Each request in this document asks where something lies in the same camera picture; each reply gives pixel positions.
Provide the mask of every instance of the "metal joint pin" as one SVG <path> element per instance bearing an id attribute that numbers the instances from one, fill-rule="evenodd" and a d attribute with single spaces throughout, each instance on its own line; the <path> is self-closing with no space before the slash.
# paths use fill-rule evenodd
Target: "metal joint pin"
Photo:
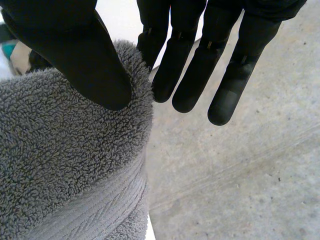
<path id="1" fill-rule="evenodd" d="M 208 46 L 207 46 L 206 48 L 207 48 L 207 49 L 210 49 L 211 44 L 212 44 L 212 41 L 209 41 Z"/>
<path id="2" fill-rule="evenodd" d="M 241 64 L 244 64 L 245 61 L 246 61 L 246 59 L 247 59 L 247 55 L 244 55 L 243 58 L 242 58 L 242 60 L 241 60 Z"/>

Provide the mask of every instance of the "gray concrete surface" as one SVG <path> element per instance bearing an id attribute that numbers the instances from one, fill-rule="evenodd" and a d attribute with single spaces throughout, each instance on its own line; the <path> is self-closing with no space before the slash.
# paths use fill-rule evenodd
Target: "gray concrete surface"
<path id="1" fill-rule="evenodd" d="M 154 104 L 147 149 L 157 240 L 320 240 L 320 2 L 266 47 L 229 124 L 207 110 L 237 41 L 194 110 Z"/>

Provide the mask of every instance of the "terry cloth towel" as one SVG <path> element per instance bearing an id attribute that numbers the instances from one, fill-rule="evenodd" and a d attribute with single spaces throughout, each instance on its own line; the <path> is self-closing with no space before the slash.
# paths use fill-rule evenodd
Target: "terry cloth towel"
<path id="1" fill-rule="evenodd" d="M 0 82 L 0 239 L 145 239 L 153 96 L 136 47 L 114 45 L 133 87 L 121 111 L 55 69 Z"/>

